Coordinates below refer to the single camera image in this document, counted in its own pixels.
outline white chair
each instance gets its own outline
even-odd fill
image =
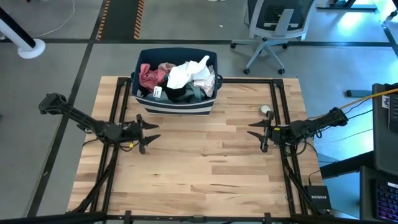
[[[316,0],[248,0],[246,6],[244,21],[249,26],[249,38],[252,40],[233,40],[231,48],[234,49],[236,45],[259,46],[243,73],[250,72],[250,65],[262,50],[279,63],[278,73],[285,73],[284,64],[269,46],[282,44],[287,49],[289,39],[303,40],[315,11]],[[254,40],[256,37],[262,37],[262,41]]]

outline wooden tabletop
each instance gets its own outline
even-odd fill
[[[117,79],[102,77],[94,118],[109,119]],[[285,78],[284,84],[291,120],[305,119],[299,81]],[[284,122],[279,91],[277,98]],[[123,215],[131,210],[135,215],[263,217],[269,212],[273,217],[289,217],[279,148],[269,142],[269,152],[262,153],[259,141],[246,132],[262,132],[248,124],[264,118],[259,114],[264,104],[272,106],[268,84],[224,83],[209,116],[149,114],[130,96],[125,121],[140,113],[148,123],[160,126],[145,135],[161,137],[147,147],[146,155],[138,149],[119,152],[108,213]],[[87,135],[86,140],[94,138]],[[102,146],[93,142],[83,148],[69,210],[94,186]],[[315,151],[308,147],[298,160],[303,183],[308,184],[308,175],[319,170]],[[313,174],[311,181],[321,185],[320,173]],[[296,211],[300,212],[298,193],[292,186]]]

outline basket handle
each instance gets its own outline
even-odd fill
[[[221,75],[219,75],[219,74],[217,74],[217,78],[218,78],[218,80],[217,80],[217,90],[219,90],[223,86],[224,78]]]

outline pink cloth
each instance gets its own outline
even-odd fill
[[[171,69],[175,67],[171,63],[161,63],[157,70],[151,71],[150,65],[147,63],[141,64],[141,70],[139,72],[139,83],[141,86],[148,89],[151,93],[154,92],[155,86],[164,81],[166,74],[170,73]]]

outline laundry basket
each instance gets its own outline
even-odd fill
[[[151,70],[156,70],[158,65],[164,62],[181,65],[188,61],[199,62],[204,56],[208,55],[206,66],[213,66],[216,74],[215,88],[213,96],[199,103],[159,103],[157,101],[145,99],[139,95],[140,82],[139,72],[141,64],[148,63]],[[144,106],[144,108],[155,114],[186,114],[186,115],[209,115],[214,101],[217,97],[217,90],[223,84],[223,77],[218,75],[217,70],[217,54],[207,50],[190,49],[183,47],[147,49],[141,51],[136,70],[131,74],[132,79],[132,95],[136,100]]]

